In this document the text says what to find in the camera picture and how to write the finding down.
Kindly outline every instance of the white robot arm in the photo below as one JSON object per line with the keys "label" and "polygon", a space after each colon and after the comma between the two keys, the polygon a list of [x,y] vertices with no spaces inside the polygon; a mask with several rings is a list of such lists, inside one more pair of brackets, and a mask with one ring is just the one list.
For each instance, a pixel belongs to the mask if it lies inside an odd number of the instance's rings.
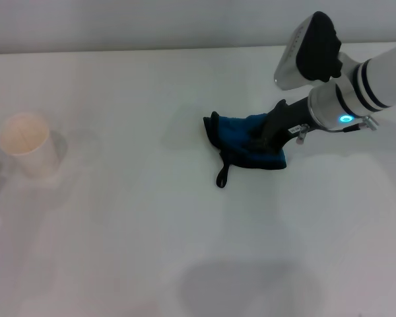
{"label": "white robot arm", "polygon": [[351,132],[377,128],[372,114],[396,105],[396,48],[364,63],[340,52],[330,18],[316,12],[293,33],[275,72],[283,90],[323,81],[307,98],[269,112],[256,149],[278,151],[307,132]]}

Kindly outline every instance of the white table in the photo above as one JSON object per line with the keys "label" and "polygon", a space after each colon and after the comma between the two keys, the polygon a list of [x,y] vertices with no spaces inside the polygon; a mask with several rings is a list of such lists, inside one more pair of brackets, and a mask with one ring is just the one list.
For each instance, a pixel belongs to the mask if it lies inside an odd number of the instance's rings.
{"label": "white table", "polygon": [[33,182],[0,153],[0,317],[396,316],[396,107],[215,186],[202,117],[310,90],[276,88],[282,51],[0,55],[0,121],[40,111],[64,155]]}

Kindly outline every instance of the white cup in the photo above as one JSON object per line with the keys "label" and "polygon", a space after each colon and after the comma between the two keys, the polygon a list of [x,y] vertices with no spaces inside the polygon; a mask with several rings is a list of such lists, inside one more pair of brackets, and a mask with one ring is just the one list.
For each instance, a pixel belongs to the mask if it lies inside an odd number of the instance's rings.
{"label": "white cup", "polygon": [[59,167],[47,121],[39,114],[20,113],[0,127],[0,148],[15,158],[25,175],[44,178]]}

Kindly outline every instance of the blue towel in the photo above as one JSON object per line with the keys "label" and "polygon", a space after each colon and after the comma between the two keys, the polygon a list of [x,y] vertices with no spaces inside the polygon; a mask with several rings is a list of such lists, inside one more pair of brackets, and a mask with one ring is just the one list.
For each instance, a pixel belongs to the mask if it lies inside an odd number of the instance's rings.
{"label": "blue towel", "polygon": [[245,119],[220,117],[216,112],[204,118],[205,130],[211,144],[220,150],[224,166],[218,173],[216,184],[223,188],[227,183],[229,166],[281,170],[286,168],[283,150],[277,153],[258,152],[248,147],[258,139],[267,114],[249,116]]}

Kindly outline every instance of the white wall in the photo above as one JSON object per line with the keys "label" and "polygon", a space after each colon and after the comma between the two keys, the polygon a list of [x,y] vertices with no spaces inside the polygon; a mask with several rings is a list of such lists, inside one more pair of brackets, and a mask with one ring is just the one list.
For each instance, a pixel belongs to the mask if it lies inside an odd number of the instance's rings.
{"label": "white wall", "polygon": [[346,42],[396,40],[396,0],[0,0],[0,53],[284,44],[314,11]]}

